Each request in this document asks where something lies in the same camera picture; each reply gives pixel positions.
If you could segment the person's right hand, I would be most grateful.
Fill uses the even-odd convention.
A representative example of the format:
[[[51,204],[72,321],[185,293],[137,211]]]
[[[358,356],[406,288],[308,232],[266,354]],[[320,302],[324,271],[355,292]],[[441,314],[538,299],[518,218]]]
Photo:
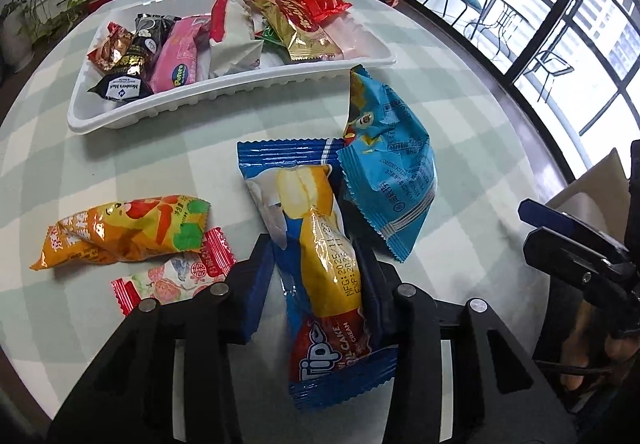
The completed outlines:
[[[598,309],[585,300],[577,308],[575,323],[562,343],[561,364],[568,367],[594,368],[591,360],[608,364],[608,375],[616,386],[628,378],[639,354],[639,336],[614,338],[605,330]]]

